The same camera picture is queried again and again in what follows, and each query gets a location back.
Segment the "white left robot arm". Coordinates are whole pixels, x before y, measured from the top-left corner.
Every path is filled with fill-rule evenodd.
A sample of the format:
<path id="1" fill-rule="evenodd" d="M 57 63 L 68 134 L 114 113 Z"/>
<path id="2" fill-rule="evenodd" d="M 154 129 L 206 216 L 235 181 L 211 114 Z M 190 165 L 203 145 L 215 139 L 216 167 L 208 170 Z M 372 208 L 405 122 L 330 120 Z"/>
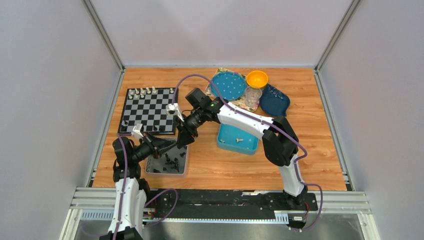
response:
<path id="1" fill-rule="evenodd" d="M 141 177 L 140 162 L 152 157 L 159 158 L 176 145 L 176 141 L 155 137 L 149 133 L 137 133 L 139 144 L 126 134 L 118 134 L 112 143 L 115 153 L 113 181 L 115 202 L 111 223 L 100 240 L 141 240 L 145 227 L 145 208 L 161 195 L 170 192 L 164 189 L 154 197 L 148 182 Z"/>

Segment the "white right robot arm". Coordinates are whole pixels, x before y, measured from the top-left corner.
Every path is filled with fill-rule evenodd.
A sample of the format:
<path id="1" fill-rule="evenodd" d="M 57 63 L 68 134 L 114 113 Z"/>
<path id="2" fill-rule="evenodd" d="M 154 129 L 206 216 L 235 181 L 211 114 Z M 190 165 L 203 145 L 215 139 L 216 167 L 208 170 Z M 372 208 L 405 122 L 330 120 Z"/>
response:
<path id="1" fill-rule="evenodd" d="M 239 108 L 222 98 L 211 99 L 199 88 L 186 95 L 193 109 L 185 116 L 173 99 L 167 113 L 174 115 L 178 129 L 177 147 L 192 144 L 199 136 L 198 128 L 205 122 L 216 122 L 243 130 L 262 141 L 265 157 L 278 166 L 283 179 L 283 194 L 286 205 L 293 210 L 305 203 L 308 187 L 302 182 L 296 166 L 299 139 L 284 116 L 265 117 Z"/>

